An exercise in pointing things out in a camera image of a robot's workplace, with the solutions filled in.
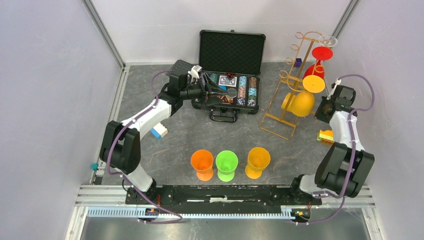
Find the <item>yellow wine glass back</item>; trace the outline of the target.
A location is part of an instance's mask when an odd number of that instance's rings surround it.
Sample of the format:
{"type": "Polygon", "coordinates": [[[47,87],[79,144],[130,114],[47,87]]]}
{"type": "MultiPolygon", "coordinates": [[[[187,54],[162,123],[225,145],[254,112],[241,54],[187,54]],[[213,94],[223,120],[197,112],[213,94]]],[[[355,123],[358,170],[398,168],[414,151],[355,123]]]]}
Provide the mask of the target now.
{"type": "Polygon", "coordinates": [[[291,104],[291,112],[297,117],[306,117],[315,105],[314,94],[324,90],[326,84],[322,77],[308,75],[303,81],[304,91],[298,93],[291,104]]]}

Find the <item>gold wine glass rack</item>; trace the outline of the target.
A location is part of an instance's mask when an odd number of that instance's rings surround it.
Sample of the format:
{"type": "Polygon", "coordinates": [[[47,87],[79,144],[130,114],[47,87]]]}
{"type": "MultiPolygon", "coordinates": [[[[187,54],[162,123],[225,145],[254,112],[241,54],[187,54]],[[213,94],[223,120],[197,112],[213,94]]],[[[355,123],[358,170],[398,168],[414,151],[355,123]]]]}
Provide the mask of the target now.
{"type": "MultiPolygon", "coordinates": [[[[291,44],[290,46],[290,49],[295,52],[295,56],[285,58],[284,62],[288,65],[289,69],[281,70],[279,73],[280,80],[259,124],[262,130],[285,140],[290,140],[294,136],[298,126],[298,119],[304,117],[299,117],[292,112],[283,110],[281,105],[288,93],[296,96],[305,90],[303,87],[304,74],[316,62],[312,51],[314,48],[321,46],[319,43],[320,36],[324,35],[319,31],[297,32],[295,34],[295,37],[300,42],[298,44],[291,44]],[[296,58],[302,59],[300,67],[294,67],[296,58]]],[[[315,103],[309,115],[315,113],[315,103]]]]}

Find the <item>red plastic wine glass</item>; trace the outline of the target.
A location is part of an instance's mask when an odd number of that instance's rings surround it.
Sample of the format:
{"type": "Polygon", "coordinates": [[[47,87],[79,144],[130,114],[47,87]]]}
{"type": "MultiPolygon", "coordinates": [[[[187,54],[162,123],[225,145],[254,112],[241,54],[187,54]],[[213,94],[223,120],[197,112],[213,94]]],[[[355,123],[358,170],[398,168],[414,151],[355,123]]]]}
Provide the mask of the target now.
{"type": "Polygon", "coordinates": [[[333,57],[333,51],[329,47],[318,46],[312,50],[312,56],[316,61],[305,71],[303,78],[314,75],[324,79],[325,68],[322,62],[330,60],[333,57]]]}

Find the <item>clear wine glass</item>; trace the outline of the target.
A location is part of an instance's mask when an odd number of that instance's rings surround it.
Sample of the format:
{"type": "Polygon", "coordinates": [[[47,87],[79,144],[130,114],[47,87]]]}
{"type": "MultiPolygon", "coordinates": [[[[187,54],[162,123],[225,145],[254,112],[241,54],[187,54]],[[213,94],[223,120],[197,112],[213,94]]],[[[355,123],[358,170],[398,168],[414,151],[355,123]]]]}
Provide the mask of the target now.
{"type": "Polygon", "coordinates": [[[332,35],[322,35],[319,37],[318,42],[323,47],[333,48],[338,44],[338,39],[332,35]]]}

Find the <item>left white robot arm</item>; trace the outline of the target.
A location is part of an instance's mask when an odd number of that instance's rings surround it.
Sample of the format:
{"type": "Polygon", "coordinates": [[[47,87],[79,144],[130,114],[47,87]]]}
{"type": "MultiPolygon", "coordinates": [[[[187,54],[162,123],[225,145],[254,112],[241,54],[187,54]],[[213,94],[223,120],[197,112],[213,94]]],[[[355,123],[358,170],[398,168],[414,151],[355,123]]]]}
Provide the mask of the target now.
{"type": "Polygon", "coordinates": [[[156,200],[157,190],[152,187],[154,179],[140,163],[143,136],[173,116],[186,100],[198,100],[208,108],[221,102],[218,96],[229,95],[199,65],[191,70],[169,69],[166,73],[169,74],[168,83],[160,91],[152,88],[155,97],[146,108],[121,122],[112,120],[106,125],[99,151],[99,159],[106,164],[106,171],[128,180],[145,204],[156,200]]]}

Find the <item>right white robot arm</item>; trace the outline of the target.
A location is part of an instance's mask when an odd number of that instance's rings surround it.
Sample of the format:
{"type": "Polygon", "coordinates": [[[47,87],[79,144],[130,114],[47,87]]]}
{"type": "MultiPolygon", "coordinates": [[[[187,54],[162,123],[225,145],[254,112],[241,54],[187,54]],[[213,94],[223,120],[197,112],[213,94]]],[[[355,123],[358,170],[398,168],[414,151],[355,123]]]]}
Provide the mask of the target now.
{"type": "Polygon", "coordinates": [[[358,137],[357,113],[352,108],[356,91],[344,85],[332,87],[333,93],[321,98],[314,117],[330,125],[334,142],[315,174],[293,179],[288,196],[295,204],[312,198],[356,197],[375,162],[358,137]]]}

